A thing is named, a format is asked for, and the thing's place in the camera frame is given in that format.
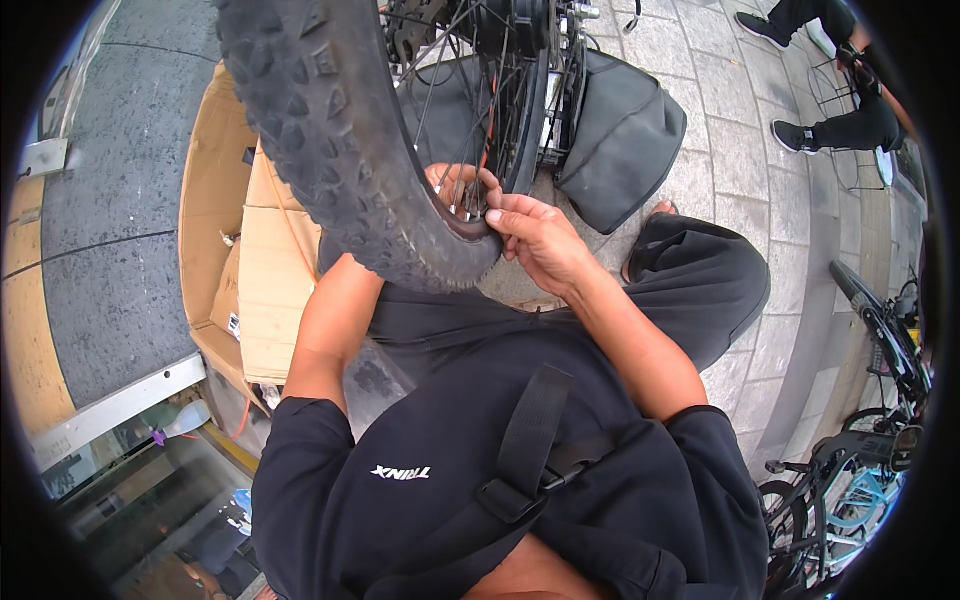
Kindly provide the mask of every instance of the paved sidewalk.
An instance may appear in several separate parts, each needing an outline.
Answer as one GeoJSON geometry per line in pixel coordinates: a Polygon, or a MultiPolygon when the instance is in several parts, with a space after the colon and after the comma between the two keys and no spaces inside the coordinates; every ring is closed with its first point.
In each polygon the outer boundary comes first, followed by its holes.
{"type": "MultiPolygon", "coordinates": [[[[534,191],[541,200],[566,212],[597,258],[614,273],[626,259],[646,215],[662,198],[676,201],[685,215],[740,232],[767,258],[772,292],[763,317],[702,373],[710,403],[731,416],[748,465],[779,399],[789,404],[778,410],[782,413],[779,429],[789,442],[765,448],[758,459],[779,458],[788,445],[795,454],[803,452],[827,409],[838,368],[816,376],[818,361],[808,356],[808,372],[792,377],[789,391],[783,386],[802,317],[806,318],[808,280],[828,279],[826,264],[835,257],[858,268],[861,227],[860,198],[846,192],[852,184],[838,180],[830,156],[824,152],[808,159],[788,153],[770,134],[769,125],[775,118],[805,125],[823,120],[811,94],[808,73],[812,64],[826,57],[805,30],[794,35],[783,53],[766,40],[747,34],[733,21],[733,15],[738,11],[765,15],[775,4],[756,1],[646,0],[637,27],[624,35],[623,27],[633,18],[634,1],[594,0],[601,18],[588,22],[588,31],[604,52],[660,80],[687,113],[686,138],[658,194],[609,237],[583,224],[549,179],[539,180],[534,191]],[[828,226],[836,229],[833,237],[839,238],[842,248],[818,247],[814,249],[818,255],[811,260],[811,215],[826,218],[828,226]],[[808,273],[808,265],[813,263],[817,272],[808,273]],[[806,430],[793,440],[791,434],[802,419],[806,430]]],[[[831,113],[851,109],[834,104],[828,106],[831,113]]],[[[855,164],[845,165],[841,160],[838,170],[844,180],[856,177],[855,164]]],[[[517,265],[502,261],[482,289],[498,300],[528,309],[556,306],[522,276],[517,265]]],[[[814,315],[811,321],[826,325],[832,318],[831,306],[836,312],[849,313],[844,299],[834,302],[833,289],[828,293],[829,302],[819,311],[823,314],[814,315]]],[[[847,329],[851,322],[846,321],[847,329]]],[[[808,354],[819,351],[805,350],[808,354]]],[[[751,466],[755,477],[763,478],[762,463],[753,461],[751,466]]]]}

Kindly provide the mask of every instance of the bicycle pedal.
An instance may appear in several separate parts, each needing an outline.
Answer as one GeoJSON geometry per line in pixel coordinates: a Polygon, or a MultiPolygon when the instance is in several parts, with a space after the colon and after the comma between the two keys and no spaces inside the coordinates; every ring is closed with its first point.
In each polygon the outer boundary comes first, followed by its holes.
{"type": "Polygon", "coordinates": [[[775,475],[779,475],[786,470],[786,465],[780,461],[767,461],[767,464],[764,466],[768,471],[775,475]]]}

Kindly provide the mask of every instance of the sidewalk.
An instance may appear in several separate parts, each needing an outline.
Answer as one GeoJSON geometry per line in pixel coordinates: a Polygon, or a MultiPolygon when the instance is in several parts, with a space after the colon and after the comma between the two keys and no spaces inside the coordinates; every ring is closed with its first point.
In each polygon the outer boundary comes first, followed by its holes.
{"type": "MultiPolygon", "coordinates": [[[[851,181],[856,165],[841,160],[834,169],[827,152],[788,153],[769,130],[773,119],[804,125],[824,119],[808,73],[827,57],[805,30],[780,52],[733,21],[738,11],[765,15],[775,3],[764,0],[646,0],[637,27],[626,35],[633,0],[592,4],[601,18],[589,21],[588,31],[604,52],[660,80],[686,111],[686,138],[657,195],[609,237],[580,221],[549,180],[538,180],[534,195],[560,206],[613,273],[663,198],[676,201],[685,215],[740,232],[767,258],[772,291],[762,318],[702,373],[709,402],[730,415],[751,472],[763,479],[763,461],[802,454],[811,445],[843,369],[832,365],[850,363],[844,360],[848,348],[859,351],[863,335],[827,271],[833,258],[859,269],[861,243],[868,243],[861,240],[861,198],[837,178],[839,171],[851,181]],[[816,301],[804,310],[811,298],[816,301]]],[[[834,104],[827,106],[831,116],[851,109],[834,104]]],[[[869,157],[862,158],[860,164],[868,164],[869,157]]],[[[869,177],[868,171],[861,168],[860,177],[869,177]]],[[[885,252],[889,270],[889,227],[885,237],[872,231],[869,242],[885,252]]],[[[514,264],[501,261],[481,287],[526,309],[556,306],[514,264]]],[[[847,369],[853,371],[850,364],[847,369]]],[[[850,391],[850,382],[839,382],[850,391]]]]}

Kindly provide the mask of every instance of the black trousers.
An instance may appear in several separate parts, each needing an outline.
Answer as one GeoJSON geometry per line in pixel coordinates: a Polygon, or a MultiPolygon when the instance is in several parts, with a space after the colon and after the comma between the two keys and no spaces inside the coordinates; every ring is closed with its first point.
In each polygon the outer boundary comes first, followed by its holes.
{"type": "MultiPolygon", "coordinates": [[[[833,43],[839,47],[853,34],[856,17],[840,0],[780,0],[767,20],[786,45],[804,24],[820,18],[833,43]]],[[[876,59],[868,48],[866,61],[876,69],[876,59]]],[[[870,151],[877,146],[898,150],[903,142],[900,122],[886,100],[871,93],[861,93],[860,107],[849,114],[821,121],[813,126],[813,140],[822,148],[852,148],[870,151]]]]}
{"type": "MultiPolygon", "coordinates": [[[[321,268],[341,255],[324,238],[321,268]]],[[[719,226],[654,215],[636,243],[626,293],[702,371],[759,318],[770,298],[767,263],[742,236],[719,226]]],[[[538,327],[586,333],[569,308],[524,313],[473,289],[462,294],[383,287],[368,335],[416,386],[442,365],[495,336],[538,327]]]]}

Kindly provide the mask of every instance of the cardboard box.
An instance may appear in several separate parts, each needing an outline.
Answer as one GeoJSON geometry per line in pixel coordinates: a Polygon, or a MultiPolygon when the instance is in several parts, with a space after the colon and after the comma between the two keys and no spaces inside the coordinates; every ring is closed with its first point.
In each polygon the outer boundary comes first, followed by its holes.
{"type": "Polygon", "coordinates": [[[240,349],[251,383],[286,383],[300,317],[315,285],[320,237],[320,226],[257,148],[240,255],[240,349]]]}
{"type": "Polygon", "coordinates": [[[240,242],[237,238],[230,249],[220,286],[213,299],[210,320],[213,324],[240,341],[240,242]]]}
{"type": "Polygon", "coordinates": [[[233,78],[218,64],[190,137],[180,192],[180,287],[190,336],[211,367],[250,396],[240,343],[210,320],[221,274],[230,253],[221,231],[243,223],[251,166],[243,155],[256,145],[233,78]]]}

